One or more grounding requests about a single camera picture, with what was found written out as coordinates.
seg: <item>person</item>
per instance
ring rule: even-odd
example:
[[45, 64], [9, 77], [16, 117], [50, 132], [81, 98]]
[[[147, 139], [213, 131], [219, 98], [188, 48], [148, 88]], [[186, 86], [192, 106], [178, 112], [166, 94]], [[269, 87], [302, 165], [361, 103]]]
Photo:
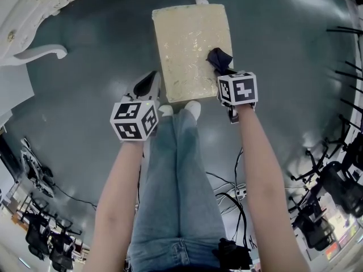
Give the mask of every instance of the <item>person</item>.
[[[282, 172], [249, 105], [237, 106], [244, 150], [247, 202], [263, 272], [310, 271], [290, 224]], [[212, 250], [225, 238], [221, 213], [200, 154], [197, 119], [189, 102], [163, 116], [151, 142], [145, 190], [134, 222], [142, 142], [124, 142], [103, 189], [85, 272], [121, 271], [129, 251], [134, 272], [212, 271]]]

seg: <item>person's left arm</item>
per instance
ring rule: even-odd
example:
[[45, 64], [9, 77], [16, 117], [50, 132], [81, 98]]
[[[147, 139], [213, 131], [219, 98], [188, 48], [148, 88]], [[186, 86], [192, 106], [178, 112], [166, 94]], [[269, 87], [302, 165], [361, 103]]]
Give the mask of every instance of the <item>person's left arm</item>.
[[131, 241], [142, 142], [124, 142], [98, 204], [94, 238], [84, 272], [119, 272]]

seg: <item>person's right arm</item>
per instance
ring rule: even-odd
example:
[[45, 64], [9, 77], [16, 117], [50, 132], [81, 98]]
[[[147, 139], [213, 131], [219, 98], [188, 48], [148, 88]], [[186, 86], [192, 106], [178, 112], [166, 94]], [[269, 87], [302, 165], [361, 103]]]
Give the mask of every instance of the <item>person's right arm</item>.
[[247, 202], [263, 272], [310, 271], [290, 224], [284, 180], [275, 153], [249, 104], [236, 106]]

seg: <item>cream-colored board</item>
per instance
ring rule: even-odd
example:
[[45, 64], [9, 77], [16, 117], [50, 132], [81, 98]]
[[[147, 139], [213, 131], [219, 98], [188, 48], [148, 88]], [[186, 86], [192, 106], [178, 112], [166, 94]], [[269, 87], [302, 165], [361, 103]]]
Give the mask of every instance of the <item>cream-colored board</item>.
[[232, 56], [224, 6], [169, 7], [154, 10], [153, 20], [169, 102], [216, 96], [216, 75], [206, 58], [217, 47]]

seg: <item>jeans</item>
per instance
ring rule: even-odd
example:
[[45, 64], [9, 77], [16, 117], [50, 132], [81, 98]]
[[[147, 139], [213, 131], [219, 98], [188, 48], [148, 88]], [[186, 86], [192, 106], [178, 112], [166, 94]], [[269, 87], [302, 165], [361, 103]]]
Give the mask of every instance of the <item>jeans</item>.
[[212, 250], [218, 249], [226, 232], [205, 174], [192, 114], [182, 109], [162, 117], [150, 153], [129, 249], [133, 271], [219, 267]]

